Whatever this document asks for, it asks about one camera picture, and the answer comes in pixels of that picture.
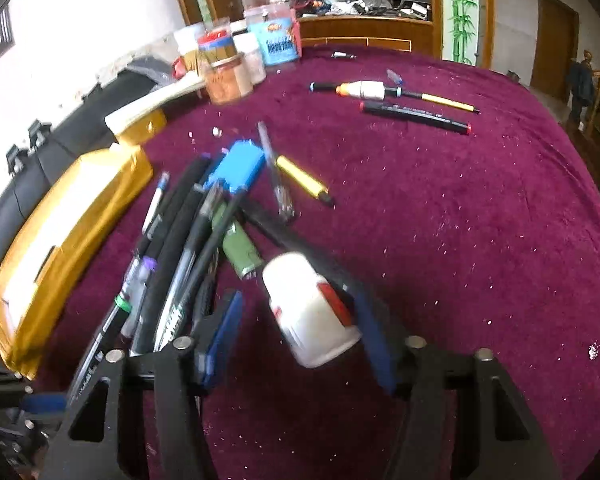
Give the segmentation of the white glue bottle red label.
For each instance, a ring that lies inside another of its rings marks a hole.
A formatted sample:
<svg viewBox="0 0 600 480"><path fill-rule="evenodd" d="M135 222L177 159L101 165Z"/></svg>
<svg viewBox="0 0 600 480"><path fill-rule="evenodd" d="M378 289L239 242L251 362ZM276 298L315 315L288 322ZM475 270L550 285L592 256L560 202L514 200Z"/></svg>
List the white glue bottle red label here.
<svg viewBox="0 0 600 480"><path fill-rule="evenodd" d="M297 362L317 368L354 347L361 333L332 285L300 252L285 252L262 270L270 309Z"/></svg>

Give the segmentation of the clear gel pen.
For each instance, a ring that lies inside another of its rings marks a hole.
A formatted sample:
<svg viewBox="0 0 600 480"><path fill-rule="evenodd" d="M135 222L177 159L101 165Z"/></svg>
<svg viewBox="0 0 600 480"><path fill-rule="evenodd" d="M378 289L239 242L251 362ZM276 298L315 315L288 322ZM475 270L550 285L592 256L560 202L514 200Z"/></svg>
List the clear gel pen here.
<svg viewBox="0 0 600 480"><path fill-rule="evenodd" d="M278 216L283 222L288 222L296 215L294 203L292 202L288 188L283 184L282 176L277 167L275 153L272 148L270 137L268 136L268 128L266 128L264 122L258 122L257 128L265 156L266 166L268 166L268 172L270 173Z"/></svg>

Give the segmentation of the wooden cabinet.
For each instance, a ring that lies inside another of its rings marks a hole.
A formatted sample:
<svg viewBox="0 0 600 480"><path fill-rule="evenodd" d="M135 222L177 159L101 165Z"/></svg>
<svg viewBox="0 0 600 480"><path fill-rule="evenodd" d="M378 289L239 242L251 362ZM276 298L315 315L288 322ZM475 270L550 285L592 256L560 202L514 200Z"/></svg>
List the wooden cabinet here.
<svg viewBox="0 0 600 480"><path fill-rule="evenodd" d="M382 16L300 18L303 47L352 44L441 58L440 27L428 21Z"/></svg>

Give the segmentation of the white blue pen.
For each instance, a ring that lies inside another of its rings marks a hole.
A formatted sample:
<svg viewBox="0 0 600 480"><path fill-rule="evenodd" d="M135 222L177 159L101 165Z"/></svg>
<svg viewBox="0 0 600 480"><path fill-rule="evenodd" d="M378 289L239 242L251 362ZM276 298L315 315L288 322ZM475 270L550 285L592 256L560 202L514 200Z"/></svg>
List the white blue pen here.
<svg viewBox="0 0 600 480"><path fill-rule="evenodd" d="M143 225L142 225L142 234L145 234L148 230L151 221L154 220L154 217L157 213L158 207L162 201L163 195L166 192L166 188L169 186L170 174L167 171L163 171L160 174L158 183L156 185L154 194L151 196L151 201L149 203L149 207L147 209L147 214L145 216Z"/></svg>

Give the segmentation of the blue rectangular battery pack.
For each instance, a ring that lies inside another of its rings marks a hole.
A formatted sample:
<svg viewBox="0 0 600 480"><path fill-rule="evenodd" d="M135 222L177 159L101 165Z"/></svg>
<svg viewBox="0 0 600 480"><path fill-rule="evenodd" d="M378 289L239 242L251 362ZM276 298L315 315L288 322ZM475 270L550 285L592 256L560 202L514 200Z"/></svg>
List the blue rectangular battery pack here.
<svg viewBox="0 0 600 480"><path fill-rule="evenodd" d="M212 185L221 181L224 190L230 194L249 190L260 174L264 161L265 154L259 145L250 140L236 141L215 170L211 171L207 181L204 182L204 189L208 191Z"/></svg>

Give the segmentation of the blue label plastic jar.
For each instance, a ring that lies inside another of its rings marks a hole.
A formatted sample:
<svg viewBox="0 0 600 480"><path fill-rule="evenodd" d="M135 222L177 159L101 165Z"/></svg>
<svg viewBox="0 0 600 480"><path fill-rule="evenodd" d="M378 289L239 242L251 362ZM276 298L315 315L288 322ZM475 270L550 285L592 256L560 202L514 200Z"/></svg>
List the blue label plastic jar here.
<svg viewBox="0 0 600 480"><path fill-rule="evenodd" d="M300 58L294 18L287 3L269 3L244 11L247 29L254 33L266 67L297 62Z"/></svg>

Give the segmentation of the thin black pen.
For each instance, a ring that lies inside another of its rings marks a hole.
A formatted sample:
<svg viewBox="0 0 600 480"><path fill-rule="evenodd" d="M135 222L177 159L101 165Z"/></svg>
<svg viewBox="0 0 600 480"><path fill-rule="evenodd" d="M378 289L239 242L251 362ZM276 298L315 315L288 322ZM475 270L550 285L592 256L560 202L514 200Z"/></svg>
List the thin black pen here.
<svg viewBox="0 0 600 480"><path fill-rule="evenodd" d="M161 350L178 336L178 331L186 323L189 303L204 279L213 255L220 247L230 222L233 221L240 201L247 193L246 188L238 188L230 196L230 201L221 214L220 220L216 222L215 228L212 228L212 219L224 200L225 184L217 180L208 188L176 265L156 328L152 350Z"/></svg>

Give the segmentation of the black leather sofa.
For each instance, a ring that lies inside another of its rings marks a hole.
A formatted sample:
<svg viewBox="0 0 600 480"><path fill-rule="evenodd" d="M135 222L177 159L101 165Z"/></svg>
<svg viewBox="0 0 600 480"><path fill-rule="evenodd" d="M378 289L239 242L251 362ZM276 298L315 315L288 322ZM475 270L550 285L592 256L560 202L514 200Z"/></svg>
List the black leather sofa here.
<svg viewBox="0 0 600 480"><path fill-rule="evenodd" d="M0 265L23 223L69 166L114 143L105 117L168 83L169 76L157 70L160 65L139 58L109 84L96 84L58 126L39 120L30 125L30 148L12 148L7 155L12 177L0 196Z"/></svg>

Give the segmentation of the black red-tipped marker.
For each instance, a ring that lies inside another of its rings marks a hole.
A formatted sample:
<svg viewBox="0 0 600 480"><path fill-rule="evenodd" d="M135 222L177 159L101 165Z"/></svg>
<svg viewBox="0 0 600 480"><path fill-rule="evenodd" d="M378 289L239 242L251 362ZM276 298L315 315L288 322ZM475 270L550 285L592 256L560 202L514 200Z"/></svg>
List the black red-tipped marker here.
<svg viewBox="0 0 600 480"><path fill-rule="evenodd" d="M472 133L471 124L468 122L457 122L454 119L444 117L439 114L426 112L426 110L416 110L416 108L382 104L365 101L358 104L361 112L391 119L405 120L406 122L416 122L434 128L453 131L469 136Z"/></svg>

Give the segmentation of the gold tray box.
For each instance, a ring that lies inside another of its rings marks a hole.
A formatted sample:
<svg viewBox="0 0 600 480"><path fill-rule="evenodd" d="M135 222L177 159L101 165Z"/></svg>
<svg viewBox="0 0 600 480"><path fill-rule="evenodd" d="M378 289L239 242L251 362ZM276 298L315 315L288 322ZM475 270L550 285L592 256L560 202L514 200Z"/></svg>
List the gold tray box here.
<svg viewBox="0 0 600 480"><path fill-rule="evenodd" d="M17 233L0 266L0 356L35 378L67 298L154 174L139 145L80 156Z"/></svg>

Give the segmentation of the thick black marker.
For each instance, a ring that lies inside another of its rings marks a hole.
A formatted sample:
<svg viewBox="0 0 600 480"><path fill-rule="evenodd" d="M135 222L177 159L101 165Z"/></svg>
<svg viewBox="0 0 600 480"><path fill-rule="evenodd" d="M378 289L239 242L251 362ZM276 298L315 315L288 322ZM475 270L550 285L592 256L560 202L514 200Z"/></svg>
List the thick black marker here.
<svg viewBox="0 0 600 480"><path fill-rule="evenodd" d="M309 263L319 274L324 275L325 278L346 294L353 296L363 288L362 283L343 266L340 266L335 259L310 244L255 200L244 198L239 208L246 220L274 245L286 249L288 252L301 252L302 255L308 258Z"/></svg>

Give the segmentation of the orange spice jar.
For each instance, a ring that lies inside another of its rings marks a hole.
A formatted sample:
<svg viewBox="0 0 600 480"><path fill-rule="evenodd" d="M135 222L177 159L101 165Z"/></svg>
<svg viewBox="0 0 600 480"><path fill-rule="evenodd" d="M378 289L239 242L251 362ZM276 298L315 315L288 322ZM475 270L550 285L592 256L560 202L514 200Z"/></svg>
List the orange spice jar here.
<svg viewBox="0 0 600 480"><path fill-rule="evenodd" d="M204 66L204 83L211 102L216 105L233 103L253 92L250 73L241 53Z"/></svg>

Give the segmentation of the stack of papers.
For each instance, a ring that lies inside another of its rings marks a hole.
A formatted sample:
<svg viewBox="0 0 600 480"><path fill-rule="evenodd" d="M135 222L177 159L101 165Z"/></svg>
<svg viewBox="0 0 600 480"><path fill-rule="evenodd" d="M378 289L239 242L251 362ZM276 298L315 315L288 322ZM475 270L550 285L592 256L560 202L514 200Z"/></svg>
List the stack of papers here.
<svg viewBox="0 0 600 480"><path fill-rule="evenodd" d="M189 72L173 84L158 87L146 96L129 102L129 104L110 113L105 117L105 124L115 136L118 136L164 104L186 96L186 94L202 90L205 86L204 78L197 73Z"/></svg>

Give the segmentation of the green lighter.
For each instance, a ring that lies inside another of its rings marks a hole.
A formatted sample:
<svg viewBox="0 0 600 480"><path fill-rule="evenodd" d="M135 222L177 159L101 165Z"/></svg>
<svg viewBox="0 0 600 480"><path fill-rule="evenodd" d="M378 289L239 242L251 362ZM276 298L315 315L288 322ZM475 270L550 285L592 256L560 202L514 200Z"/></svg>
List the green lighter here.
<svg viewBox="0 0 600 480"><path fill-rule="evenodd" d="M225 259L241 280L250 280L263 266L260 252L237 218L226 228L221 248Z"/></svg>

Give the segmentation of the gold tape roll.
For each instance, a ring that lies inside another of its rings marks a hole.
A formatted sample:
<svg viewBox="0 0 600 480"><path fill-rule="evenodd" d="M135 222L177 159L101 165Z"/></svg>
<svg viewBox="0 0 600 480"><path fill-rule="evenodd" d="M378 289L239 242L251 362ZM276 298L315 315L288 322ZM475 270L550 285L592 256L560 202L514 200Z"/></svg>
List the gold tape roll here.
<svg viewBox="0 0 600 480"><path fill-rule="evenodd" d="M117 134L116 139L123 145L143 145L166 128L167 124L166 115L157 108Z"/></svg>

